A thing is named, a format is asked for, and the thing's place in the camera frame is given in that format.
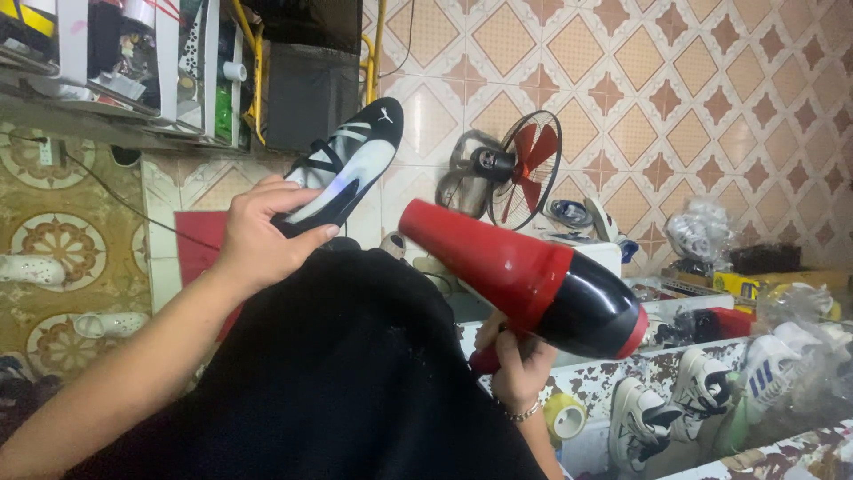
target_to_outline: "black fabric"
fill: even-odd
[[[318,250],[247,302],[198,387],[69,478],[544,478],[453,313],[387,253]]]

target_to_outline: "puma logo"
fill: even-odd
[[[385,119],[385,120],[390,121],[391,123],[394,123],[394,120],[391,120],[390,118],[388,118],[388,109],[387,108],[382,107],[382,108],[380,108],[380,110],[382,111],[382,116],[379,118],[379,120]]]

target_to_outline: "hand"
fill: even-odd
[[[548,381],[557,349],[527,337],[522,342],[531,342],[525,345],[528,347],[525,350],[529,349],[531,353],[522,359],[515,334],[509,330],[500,331],[506,319],[506,315],[495,311],[477,332],[474,347],[480,350],[496,339],[495,348],[501,369],[491,378],[491,392],[509,413],[519,414],[537,402],[539,392]]]
[[[223,275],[246,297],[295,272],[340,228],[323,225],[296,238],[285,238],[270,219],[274,214],[305,205],[320,192],[300,189],[296,182],[270,175],[248,192],[235,196],[219,258],[211,271]]]

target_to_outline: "silver bracelet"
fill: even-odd
[[[510,413],[510,412],[505,412],[504,414],[507,416],[508,419],[514,421],[517,424],[520,424],[521,422],[529,419],[531,417],[531,415],[533,415],[533,413],[536,413],[536,410],[538,410],[539,407],[541,407],[541,406],[542,406],[542,403],[539,400],[537,400],[536,403],[533,404],[533,407],[530,407],[524,413],[514,414],[514,413]]]

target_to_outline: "red hair dryer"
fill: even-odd
[[[646,312],[619,277],[565,245],[544,242],[413,200],[400,231],[504,312],[508,327],[566,352],[600,359],[634,353]],[[497,371],[494,346],[472,354]]]

